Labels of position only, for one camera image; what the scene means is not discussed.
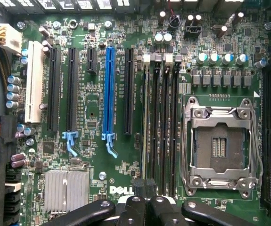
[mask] blue plastic clip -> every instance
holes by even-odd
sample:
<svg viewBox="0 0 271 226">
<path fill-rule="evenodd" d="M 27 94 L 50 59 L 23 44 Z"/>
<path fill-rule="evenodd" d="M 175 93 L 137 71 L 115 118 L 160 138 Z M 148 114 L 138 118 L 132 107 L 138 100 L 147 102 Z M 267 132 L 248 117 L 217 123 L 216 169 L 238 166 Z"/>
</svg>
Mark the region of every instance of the blue plastic clip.
<svg viewBox="0 0 271 226">
<path fill-rule="evenodd" d="M 107 151 L 109 154 L 111 154 L 115 159 L 117 158 L 118 154 L 113 150 L 113 139 L 115 138 L 115 134 L 114 133 L 110 133 L 107 134 L 107 143 L 106 143 L 106 147 L 107 147 Z"/>
<path fill-rule="evenodd" d="M 68 151 L 76 157 L 78 154 L 71 147 L 74 146 L 74 138 L 78 138 L 79 132 L 62 132 L 62 135 L 63 139 L 67 139 Z"/>
</svg>

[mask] motherboard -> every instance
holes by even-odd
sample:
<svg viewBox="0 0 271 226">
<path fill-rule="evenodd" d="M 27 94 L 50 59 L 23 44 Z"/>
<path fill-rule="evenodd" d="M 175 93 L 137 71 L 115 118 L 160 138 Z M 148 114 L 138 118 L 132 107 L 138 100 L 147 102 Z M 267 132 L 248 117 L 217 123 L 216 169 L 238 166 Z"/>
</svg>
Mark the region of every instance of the motherboard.
<svg viewBox="0 0 271 226">
<path fill-rule="evenodd" d="M 136 178 L 177 205 L 195 199 L 271 225 L 261 204 L 271 10 L 15 19 L 23 51 L 7 172 L 22 174 L 21 226 L 117 202 Z"/>
</svg>

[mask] cpu socket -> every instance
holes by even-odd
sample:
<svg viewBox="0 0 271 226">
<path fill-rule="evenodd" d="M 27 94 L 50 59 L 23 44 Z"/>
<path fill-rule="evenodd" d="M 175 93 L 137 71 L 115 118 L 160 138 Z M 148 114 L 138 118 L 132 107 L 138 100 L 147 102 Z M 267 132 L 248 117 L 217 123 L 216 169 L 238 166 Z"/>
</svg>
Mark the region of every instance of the cpu socket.
<svg viewBox="0 0 271 226">
<path fill-rule="evenodd" d="M 182 180 L 187 195 L 200 188 L 226 189 L 238 190 L 247 199 L 258 182 L 252 102 L 207 107 L 190 97 L 183 109 Z"/>
</svg>

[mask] blue pcie slot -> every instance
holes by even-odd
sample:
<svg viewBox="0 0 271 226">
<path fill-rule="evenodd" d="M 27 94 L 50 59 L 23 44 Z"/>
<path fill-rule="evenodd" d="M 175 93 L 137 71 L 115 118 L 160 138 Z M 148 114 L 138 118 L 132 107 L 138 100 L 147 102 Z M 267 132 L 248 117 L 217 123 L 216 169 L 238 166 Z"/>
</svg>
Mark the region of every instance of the blue pcie slot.
<svg viewBox="0 0 271 226">
<path fill-rule="evenodd" d="M 105 85 L 104 85 L 104 119 L 102 140 L 107 141 L 107 150 L 117 158 L 117 153 L 112 149 L 114 124 L 114 97 L 115 97 L 115 49 L 107 47 L 106 49 L 106 69 L 105 69 Z"/>
</svg>

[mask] purple capacitor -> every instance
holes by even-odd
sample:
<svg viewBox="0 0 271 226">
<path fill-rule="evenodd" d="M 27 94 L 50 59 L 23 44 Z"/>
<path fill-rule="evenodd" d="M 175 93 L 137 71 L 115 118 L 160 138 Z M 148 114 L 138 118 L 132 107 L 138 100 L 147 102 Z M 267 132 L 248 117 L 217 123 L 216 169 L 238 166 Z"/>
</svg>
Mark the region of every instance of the purple capacitor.
<svg viewBox="0 0 271 226">
<path fill-rule="evenodd" d="M 19 154 L 14 154 L 11 157 L 11 161 L 19 161 L 19 160 L 24 160 L 26 155 L 24 153 L 19 153 Z"/>
<path fill-rule="evenodd" d="M 24 133 L 19 133 L 19 132 L 15 133 L 15 138 L 24 138 L 24 137 L 26 137 Z"/>
<path fill-rule="evenodd" d="M 22 167 L 24 165 L 25 165 L 25 160 L 14 161 L 11 164 L 12 168 L 18 168 L 18 167 Z"/>
</svg>

